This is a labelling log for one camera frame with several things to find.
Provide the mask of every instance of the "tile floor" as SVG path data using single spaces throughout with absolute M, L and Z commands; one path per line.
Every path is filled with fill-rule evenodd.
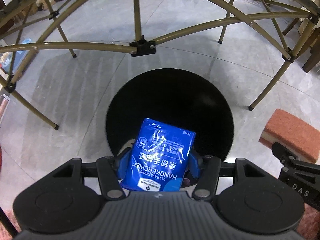
M 70 41 L 128 42 L 134 38 L 132 0 L 90 0 L 62 24 Z M 146 39 L 223 18 L 225 11 L 206 0 L 140 0 L 142 32 Z M 245 13 L 263 11 L 261 4 L 237 0 Z M 41 17 L 47 12 L 39 12 Z M 281 29 L 288 19 L 277 19 Z M 36 40 L 49 21 L 27 27 L 23 38 Z M 276 38 L 271 20 L 259 24 Z M 84 162 L 110 155 L 105 138 L 105 116 L 115 93 L 128 80 L 145 71 L 175 67 L 197 73 L 225 96 L 235 122 L 234 143 L 227 161 L 245 157 L 277 176 L 281 169 L 271 151 L 258 142 L 276 108 L 284 109 L 320 129 L 319 68 L 309 74 L 302 65 L 309 52 L 293 63 L 281 81 L 253 112 L 246 109 L 265 88 L 283 60 L 258 33 L 240 23 L 230 25 L 218 44 L 221 27 L 195 33 L 157 47 L 155 55 L 130 55 L 102 51 L 41 51 L 17 90 L 42 113 L 60 125 L 53 130 L 12 98 L 0 128 L 3 166 L 0 205 L 10 209 L 15 196 L 70 158 Z M 294 28 L 286 36 L 292 47 L 299 37 Z M 16 34 L 5 39 L 14 43 Z M 48 41 L 61 41 L 54 31 Z M 218 192 L 231 184 L 223 178 Z M 97 189 L 96 180 L 88 181 Z

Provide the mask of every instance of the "white label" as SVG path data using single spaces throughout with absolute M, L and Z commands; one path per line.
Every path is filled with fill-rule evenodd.
M 138 181 L 137 186 L 139 188 L 142 188 L 144 191 L 159 191 L 161 184 L 155 182 L 152 179 L 145 179 L 145 178 L 140 178 Z

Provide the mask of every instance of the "blue tissue packet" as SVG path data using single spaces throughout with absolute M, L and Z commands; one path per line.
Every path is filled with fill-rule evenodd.
M 144 119 L 121 186 L 134 191 L 178 191 L 196 134 Z

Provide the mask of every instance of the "sponge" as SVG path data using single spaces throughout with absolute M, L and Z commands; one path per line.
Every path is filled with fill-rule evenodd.
M 259 142 L 270 149 L 279 142 L 304 162 L 316 163 L 319 158 L 320 131 L 281 109 L 272 114 Z

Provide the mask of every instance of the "ribbed gray panel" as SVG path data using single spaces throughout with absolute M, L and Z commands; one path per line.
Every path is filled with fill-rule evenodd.
M 36 235 L 23 231 L 15 240 L 302 240 L 296 232 L 257 236 L 226 224 L 207 202 L 186 192 L 131 192 L 108 202 L 87 226 L 61 235 Z

